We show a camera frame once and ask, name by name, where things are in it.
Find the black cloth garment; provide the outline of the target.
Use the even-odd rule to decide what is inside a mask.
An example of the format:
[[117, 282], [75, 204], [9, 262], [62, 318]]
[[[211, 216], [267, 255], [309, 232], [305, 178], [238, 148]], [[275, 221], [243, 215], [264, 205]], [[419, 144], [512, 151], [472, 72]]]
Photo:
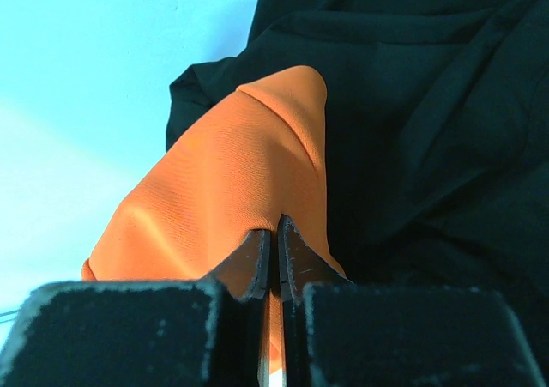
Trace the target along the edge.
[[548, 0], [258, 0], [170, 86], [166, 145], [238, 85], [327, 86], [328, 238], [360, 284], [499, 291], [548, 365]]

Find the orange jacket with white lining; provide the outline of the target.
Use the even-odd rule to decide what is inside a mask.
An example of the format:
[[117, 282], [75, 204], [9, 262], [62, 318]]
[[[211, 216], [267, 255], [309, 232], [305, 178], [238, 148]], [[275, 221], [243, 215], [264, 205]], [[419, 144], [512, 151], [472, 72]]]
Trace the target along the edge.
[[339, 269], [327, 238], [326, 99], [323, 78], [304, 65], [239, 86], [118, 205], [82, 279], [199, 279], [283, 215]]

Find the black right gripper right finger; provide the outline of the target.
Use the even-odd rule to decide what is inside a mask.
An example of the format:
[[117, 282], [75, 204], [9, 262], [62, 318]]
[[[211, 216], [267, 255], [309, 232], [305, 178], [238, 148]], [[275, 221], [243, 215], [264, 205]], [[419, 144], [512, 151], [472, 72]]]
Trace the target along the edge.
[[287, 215], [277, 246], [284, 385], [547, 385], [498, 293], [356, 285]]

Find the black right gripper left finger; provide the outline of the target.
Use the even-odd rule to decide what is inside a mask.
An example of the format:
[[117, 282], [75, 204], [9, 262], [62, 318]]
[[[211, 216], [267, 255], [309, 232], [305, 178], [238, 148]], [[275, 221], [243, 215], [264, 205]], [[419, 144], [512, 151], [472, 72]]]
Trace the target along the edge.
[[4, 386], [266, 386], [268, 231], [192, 281], [33, 290], [1, 352]]

